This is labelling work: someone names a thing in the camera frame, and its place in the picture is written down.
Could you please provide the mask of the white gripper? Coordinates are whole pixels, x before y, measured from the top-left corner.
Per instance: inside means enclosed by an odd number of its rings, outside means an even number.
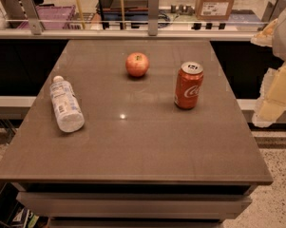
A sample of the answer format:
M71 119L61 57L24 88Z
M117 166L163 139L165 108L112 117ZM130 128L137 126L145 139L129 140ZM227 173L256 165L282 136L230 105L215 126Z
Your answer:
M286 62L286 8L277 19L254 35L251 43L260 47L273 45L274 55ZM268 127L286 110L286 63L278 69L267 70L259 93L252 123L257 127Z

